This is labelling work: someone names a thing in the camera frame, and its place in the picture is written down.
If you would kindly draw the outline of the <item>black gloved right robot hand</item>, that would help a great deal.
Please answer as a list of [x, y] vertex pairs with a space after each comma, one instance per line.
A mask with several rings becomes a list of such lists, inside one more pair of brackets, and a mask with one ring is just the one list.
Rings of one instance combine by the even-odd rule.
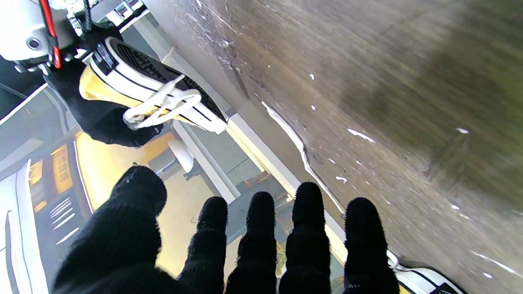
[[51, 69], [43, 79], [69, 108], [80, 128], [92, 139], [107, 145], [139, 148], [159, 135], [164, 126], [130, 129], [123, 120], [127, 107], [104, 100], [87, 100], [80, 94], [80, 77], [86, 64], [74, 59], [60, 69]]

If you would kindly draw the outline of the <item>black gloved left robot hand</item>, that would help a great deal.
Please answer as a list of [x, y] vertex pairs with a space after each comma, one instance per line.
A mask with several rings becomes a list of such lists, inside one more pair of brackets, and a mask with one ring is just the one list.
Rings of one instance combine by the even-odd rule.
[[156, 266], [162, 246], [157, 217], [168, 194], [145, 166], [132, 166], [72, 243], [56, 275], [54, 294], [329, 294], [330, 242], [319, 186], [295, 195], [286, 272], [276, 277], [276, 212], [272, 195], [256, 192], [246, 215], [235, 270], [224, 281], [228, 205], [203, 205], [178, 278]]

